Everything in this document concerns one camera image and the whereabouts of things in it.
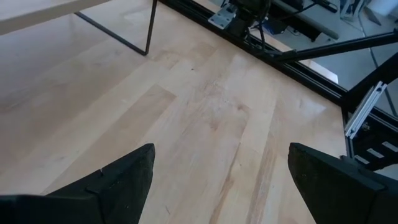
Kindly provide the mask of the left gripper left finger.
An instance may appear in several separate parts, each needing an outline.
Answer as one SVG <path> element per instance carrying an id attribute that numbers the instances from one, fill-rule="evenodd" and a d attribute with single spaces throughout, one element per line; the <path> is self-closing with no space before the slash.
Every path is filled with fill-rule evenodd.
<path id="1" fill-rule="evenodd" d="M 0 224 L 138 224 L 154 162 L 149 143 L 47 195 L 0 195 Z"/>

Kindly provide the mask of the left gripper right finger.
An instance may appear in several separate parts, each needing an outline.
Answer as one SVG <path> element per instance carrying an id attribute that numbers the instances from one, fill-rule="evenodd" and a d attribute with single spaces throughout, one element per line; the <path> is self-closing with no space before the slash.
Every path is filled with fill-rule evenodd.
<path id="1" fill-rule="evenodd" d="M 398 224 L 398 180 L 298 142 L 288 167 L 316 224 Z"/>

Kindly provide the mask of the silver aluminium extrusion bar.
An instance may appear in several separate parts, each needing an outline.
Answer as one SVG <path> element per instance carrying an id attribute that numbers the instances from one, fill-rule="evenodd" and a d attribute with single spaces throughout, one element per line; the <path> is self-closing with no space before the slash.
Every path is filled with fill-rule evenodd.
<path id="1" fill-rule="evenodd" d="M 387 83 L 379 81 L 365 94 L 345 127 L 345 136 L 347 138 L 353 139 L 355 137 L 386 88 Z"/>

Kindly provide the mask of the wooden shelf black metal legs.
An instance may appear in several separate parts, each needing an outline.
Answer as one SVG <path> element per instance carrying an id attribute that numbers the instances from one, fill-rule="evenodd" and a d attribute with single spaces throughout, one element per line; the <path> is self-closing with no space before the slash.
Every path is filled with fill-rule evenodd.
<path id="1" fill-rule="evenodd" d="M 67 14 L 74 14 L 126 47 L 146 56 L 150 49 L 158 0 L 151 0 L 149 28 L 144 50 L 82 13 L 82 10 L 109 1 L 111 0 L 0 0 L 0 35 L 35 26 Z"/>

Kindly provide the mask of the black aluminium extrusion frame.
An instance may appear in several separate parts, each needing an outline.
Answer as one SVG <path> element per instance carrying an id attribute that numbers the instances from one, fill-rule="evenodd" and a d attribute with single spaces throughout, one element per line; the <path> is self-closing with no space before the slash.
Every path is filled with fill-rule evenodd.
<path id="1" fill-rule="evenodd" d="M 320 72 L 302 64 L 302 61 L 307 59 L 398 42 L 398 30 L 307 50 L 282 52 L 266 42 L 264 33 L 261 33 L 259 37 L 250 32 L 245 38 L 234 36 L 227 31 L 233 17 L 225 25 L 221 25 L 217 22 L 220 12 L 214 12 L 194 0 L 160 1 L 338 105 L 341 108 L 345 127 L 371 87 L 379 81 L 388 85 L 398 80 L 398 53 L 391 56 L 350 90 L 340 87 Z M 369 170 L 398 165 L 398 118 L 374 106 L 355 137 L 353 139 L 346 137 L 346 142 L 347 156 Z"/>

